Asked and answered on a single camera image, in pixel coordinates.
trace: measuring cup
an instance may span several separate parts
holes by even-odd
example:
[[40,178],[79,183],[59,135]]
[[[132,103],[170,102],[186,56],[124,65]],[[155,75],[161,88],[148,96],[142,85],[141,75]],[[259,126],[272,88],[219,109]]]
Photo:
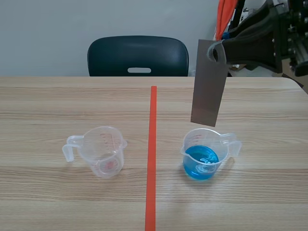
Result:
[[233,133],[219,134],[210,129],[199,128],[188,132],[181,153],[186,173],[197,180],[212,177],[228,155],[237,157],[242,143]]
[[62,151],[67,162],[74,161],[73,148],[88,163],[98,177],[111,177],[119,173],[124,164],[123,149],[127,142],[119,130],[98,127],[83,136],[70,136]]

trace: chair backrest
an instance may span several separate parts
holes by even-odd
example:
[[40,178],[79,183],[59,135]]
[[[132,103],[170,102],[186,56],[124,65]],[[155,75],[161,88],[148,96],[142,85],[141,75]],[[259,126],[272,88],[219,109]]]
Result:
[[[187,76],[188,51],[177,39],[155,36],[100,38],[88,50],[90,76]],[[131,73],[129,68],[150,68]]]

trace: measuring cup with blue liquid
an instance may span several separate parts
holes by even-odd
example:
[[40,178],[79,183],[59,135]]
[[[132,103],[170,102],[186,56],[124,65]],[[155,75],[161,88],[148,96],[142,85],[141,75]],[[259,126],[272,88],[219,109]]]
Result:
[[186,134],[181,148],[184,169],[196,180],[209,179],[229,155],[237,157],[241,147],[234,133],[219,134],[206,128],[192,130]]

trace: white wall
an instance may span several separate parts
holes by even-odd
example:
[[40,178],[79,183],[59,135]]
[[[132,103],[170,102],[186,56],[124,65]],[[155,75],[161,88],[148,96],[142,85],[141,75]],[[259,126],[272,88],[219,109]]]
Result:
[[198,39],[212,39],[218,0],[1,0],[0,76],[88,76],[96,39],[173,37],[195,67]]

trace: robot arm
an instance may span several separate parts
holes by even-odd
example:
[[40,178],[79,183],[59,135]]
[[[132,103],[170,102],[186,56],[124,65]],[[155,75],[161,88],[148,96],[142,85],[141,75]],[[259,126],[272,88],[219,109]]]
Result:
[[208,58],[228,64],[252,64],[282,72],[282,60],[290,58],[296,76],[308,74],[308,0],[274,5],[267,0],[228,39],[217,41]]

